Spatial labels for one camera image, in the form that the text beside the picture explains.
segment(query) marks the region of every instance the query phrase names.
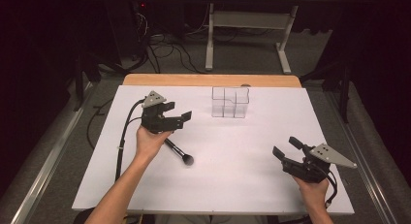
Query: forearm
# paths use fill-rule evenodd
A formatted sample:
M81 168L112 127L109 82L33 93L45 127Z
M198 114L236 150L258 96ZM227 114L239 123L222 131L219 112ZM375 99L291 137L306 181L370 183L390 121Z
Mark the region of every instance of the forearm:
M325 208L307 208L307 211L313 224L332 224Z
M133 160L129 168L95 207L86 223L121 223L148 163Z

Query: gray carpet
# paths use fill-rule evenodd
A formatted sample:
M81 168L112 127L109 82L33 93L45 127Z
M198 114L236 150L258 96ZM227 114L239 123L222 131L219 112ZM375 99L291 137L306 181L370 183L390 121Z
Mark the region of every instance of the gray carpet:
M278 36L277 32L261 36L244 34L244 36L239 36L227 43L216 42L214 71L212 73L281 74L278 58L273 53L272 46L272 39ZM316 36L307 33L292 34L286 52L295 75L304 75L314 69L328 37L329 34ZM183 45L190 53L192 63L196 68L203 70L206 52L205 40L187 39ZM156 49L155 53L158 56L168 55L170 51L170 48L162 47ZM182 55L181 59L178 51L175 50L171 55L159 59L162 73L192 73L181 65L184 63L187 67L192 68L188 63L187 55L184 53ZM135 72L153 73L153 68L147 62ZM103 76L102 81L95 84L94 93L90 101L85 104L81 119L67 142L65 153L45 193L33 210L29 223L72 223L78 214L71 210L71 205L92 154L92 148L86 138L87 125L96 111L95 107L102 106L112 98L116 88L122 83L122 78L118 76L109 74L103 74ZM319 84L318 81L308 82L305 87L326 140L329 145L347 157L355 158L344 132L344 126L341 125L330 101L333 94L323 92ZM353 85L351 87L348 127L352 130L357 143L362 147L366 162L386 195L397 223L411 223L411 216L408 214L408 211L411 210L410 189L375 131L355 88ZM110 104L105 106L101 112L107 113L109 109ZM93 144L97 142L105 118L106 115L97 115L90 124L89 134ZM0 203L0 223L11 222L49 151L50 144L39 144L33 151L33 155L23 166L8 195ZM386 223L381 219L380 213L369 195L369 188L364 184L364 176L359 170L339 168L339 171L356 213L348 216L334 216L332 218L334 222ZM290 218L294 217L281 217L280 220Z

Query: desk leg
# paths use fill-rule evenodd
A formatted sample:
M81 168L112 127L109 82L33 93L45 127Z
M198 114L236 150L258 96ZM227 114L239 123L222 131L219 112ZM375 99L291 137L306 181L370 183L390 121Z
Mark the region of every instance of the desk leg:
M209 21L208 21L208 41L206 45L205 70L212 71L212 62L214 59L214 45L212 35L214 31L214 4L209 4Z
M276 44L276 49L278 52L278 57L280 58L281 67L284 74L291 74L290 64L288 63L287 56L285 54L284 48L287 44L288 38L290 37L291 28L294 24L294 19L296 18L297 9L299 6L293 6L290 17L288 18L287 25L284 29L284 38L281 43Z

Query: transparent box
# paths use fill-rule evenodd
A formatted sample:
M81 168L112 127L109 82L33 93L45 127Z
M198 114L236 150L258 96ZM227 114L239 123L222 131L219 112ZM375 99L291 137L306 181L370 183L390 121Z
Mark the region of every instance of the transparent box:
M247 87L212 87L212 116L245 118L248 93Z

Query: black cable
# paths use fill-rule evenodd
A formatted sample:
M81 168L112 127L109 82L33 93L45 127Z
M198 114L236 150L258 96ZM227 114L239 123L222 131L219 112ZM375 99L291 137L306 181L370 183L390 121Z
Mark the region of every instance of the black cable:
M126 136L127 127L129 125L129 123L131 122L130 121L131 115L133 114L133 111L136 108L136 106L143 103L143 102L144 102L144 99L141 99L136 104L133 105L133 107L130 109L130 112L129 112L129 114L127 116L127 119L126 119L126 122L124 124L123 133L121 134L120 146L118 147L117 168L116 168L116 172L115 172L115 180L118 180L120 178L120 175L121 175L121 164L122 164L122 161L123 161L123 150L124 150L124 144L125 144L124 138Z
M114 98L109 99L109 100L108 100L106 103L104 103L102 106L94 106L94 107L93 107L94 109L97 109L97 110L94 112L94 114L91 116L90 120L88 121L87 130L86 130L87 141L88 141L88 144L90 145L90 147L91 147L92 149L95 148L95 145L91 142L91 139L90 139L90 126L91 126L91 123L93 122L93 119L94 119L97 115L104 115L103 113L100 113L101 109L102 109L104 106L106 106L107 104L109 104L113 99L114 99Z
M190 53L187 52L187 50L185 49L185 47L184 47L182 44L180 44L180 43L172 43L172 46L173 46L173 45L177 45L177 46L181 47L181 48L183 49L183 51L185 52L185 54L187 54L188 63L190 63L190 65L193 67L194 71L191 70L191 69L188 69L188 68L184 65L184 63L183 63L183 61L182 61L181 51L180 51L178 48L175 48L175 49L177 49L177 50L180 52L181 64L182 64L187 70L192 71L192 72L197 72L197 73L199 73L199 74L207 74L206 72L201 72L201 71L197 70L196 66L194 66L193 62L191 61Z
M198 28L196 28L193 32L185 33L185 34L184 34L185 36L189 36L189 35L191 35L191 34L195 34L195 33L198 33L198 32L201 32L201 31L204 31L204 30L208 29L208 27L204 27L204 26L205 26L205 24L206 24L207 17L209 16L209 14L208 14L209 9L210 9L210 5L208 4L208 5L206 6L206 9L205 9L205 14L204 14L205 17L203 18L202 24L200 24L200 26L199 26Z
M164 35L163 33L161 33L161 34L156 34L156 35L152 35L152 36L151 36L151 39L152 39L152 38L155 38L155 37L158 37L158 36L162 36L163 39L162 39L162 40L158 40L158 41L155 42L155 43L150 42L151 45L157 45L157 44L162 43L162 42L164 42L164 41L166 40L166 35Z
M223 27L223 26L216 26L214 27L214 32L219 32L223 35L229 36L232 35L233 33L236 34L238 32L239 28L237 27Z
M234 30L234 36L232 36L230 39L228 39L228 40L219 40L219 39L217 39L217 38L214 36L214 37L213 37L213 40L216 41L216 42L220 42L220 43L228 43L228 42L232 41L233 39L235 39L235 38L237 37L237 35L238 35L238 29L236 28L236 29Z
M145 61L147 60L147 58L144 56L144 53L143 53L139 62L137 62L136 64L134 64L133 66L131 66L129 68L123 68L122 66L120 66L116 63L112 63L109 60L107 60L103 57L100 57L99 55L97 55L93 52L88 52L88 55L93 57L93 59L97 60L98 62L101 62L102 64L107 65L109 68L113 69L115 72L117 72L117 73L119 73L123 76L127 76L128 74L130 74L130 71L133 71L133 70L141 67L141 65L143 65L145 63ZM100 68L100 70L109 73L109 71L104 70L102 68Z
M332 195L326 200L326 203L325 203L326 208L328 208L328 207L332 204L332 199L333 199L333 198L336 196L336 194L337 194L337 183L336 183L335 176L334 176L334 174L332 173L332 171L330 171L330 173L332 174L332 177L333 177L333 179L334 179L334 180L332 180L332 178L329 176L329 174L326 173L326 172L324 172L324 170L322 170L320 167L318 167L318 166L315 165L315 164L312 164L312 166L313 166L316 170L318 170L319 172L321 172L322 174L324 174L324 176L327 177L327 180L328 180L328 181L330 182L330 184L332 185L332 188L333 188Z
M197 33L192 33L190 35L186 35L186 37L190 38L190 39L193 39L193 40L203 40L203 39L206 39L208 37L208 32L199 31Z
M136 118L131 119L131 120L128 122L128 125L129 125L131 122L133 122L133 121L135 121L135 120L137 120L137 119L141 119L141 117L136 117Z
M157 69L158 69L157 73L158 73L158 74L161 74L161 68L160 68L160 64L158 63L157 55L154 53L154 50L153 50L153 48L151 47L151 45L148 45L148 48L150 48L151 53L153 54L154 59L155 59L155 62L156 62L156 64L157 64Z
M264 36L264 35L272 32L272 31L274 30L274 29L265 29L265 30L264 30L263 32L261 32L261 33L251 33L251 32L241 31L241 30L243 30L243 29L246 29L246 28L240 28L239 31L238 31L238 34L241 35L241 36Z
M168 57L168 56L172 55L172 53L174 52L174 49L175 49L175 47L173 47L173 46L165 45L165 46L160 46L160 47L154 48L154 51L157 50L158 48L171 48L172 50L170 50L170 52L167 53L166 55L162 55L162 56L159 56L159 55L155 54L157 58Z
M330 176L327 176L327 179L329 180L330 184L332 185L334 191L333 191L332 195L326 201L326 208L328 208L332 204L332 199L334 199L334 197L336 196L336 193L337 193L337 184L336 184L335 176L334 176L332 171L330 171L330 173L332 174L333 181L330 178Z
M150 62L151 66L153 67L154 73L155 74L160 74L160 73L157 72L157 69L155 68L154 63L151 61L151 58L149 56L148 56L148 61Z

